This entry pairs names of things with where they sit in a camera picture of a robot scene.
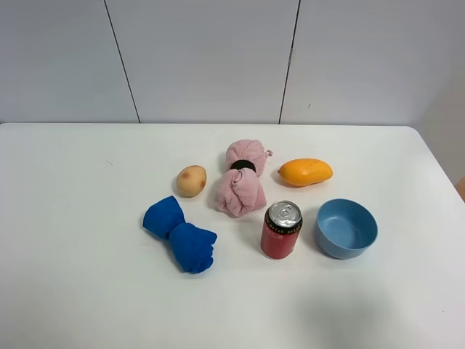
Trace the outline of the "orange mango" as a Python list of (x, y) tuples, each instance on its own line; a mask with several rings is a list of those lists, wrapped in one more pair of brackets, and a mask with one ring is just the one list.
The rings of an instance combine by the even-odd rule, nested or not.
[(304, 187), (331, 179), (333, 170), (319, 159), (294, 159), (283, 164), (278, 174), (287, 184)]

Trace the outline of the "pink tied towel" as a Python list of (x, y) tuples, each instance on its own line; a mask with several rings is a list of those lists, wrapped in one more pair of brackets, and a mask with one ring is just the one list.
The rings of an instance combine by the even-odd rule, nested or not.
[(216, 208), (232, 217), (242, 217), (267, 205), (260, 183), (272, 151), (259, 140), (238, 140), (226, 150), (227, 171), (222, 175), (214, 196)]

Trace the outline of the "potato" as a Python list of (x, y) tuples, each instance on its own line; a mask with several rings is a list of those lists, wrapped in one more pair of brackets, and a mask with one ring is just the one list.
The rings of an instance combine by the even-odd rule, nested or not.
[(176, 179), (178, 192), (184, 197), (197, 196), (206, 185), (207, 174), (206, 170), (199, 165), (191, 165), (185, 167)]

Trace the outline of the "red soda can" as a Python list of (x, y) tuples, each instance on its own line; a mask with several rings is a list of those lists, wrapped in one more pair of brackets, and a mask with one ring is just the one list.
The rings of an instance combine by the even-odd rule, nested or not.
[(265, 212), (260, 245), (270, 258), (280, 260), (292, 253), (303, 217), (300, 208), (293, 202), (282, 200), (270, 205)]

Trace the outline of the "blue tied towel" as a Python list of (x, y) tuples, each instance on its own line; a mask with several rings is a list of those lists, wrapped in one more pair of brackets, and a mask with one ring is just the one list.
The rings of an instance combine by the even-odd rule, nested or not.
[(217, 234), (188, 223), (175, 197), (166, 197), (148, 208), (142, 227), (152, 236), (168, 242), (184, 272), (202, 273), (213, 265)]

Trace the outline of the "blue bowl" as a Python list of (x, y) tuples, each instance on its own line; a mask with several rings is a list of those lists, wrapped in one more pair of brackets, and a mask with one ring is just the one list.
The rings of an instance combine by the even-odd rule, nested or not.
[(315, 242), (326, 255), (348, 260), (360, 256), (376, 241), (378, 225), (362, 205), (345, 198), (325, 202), (315, 219)]

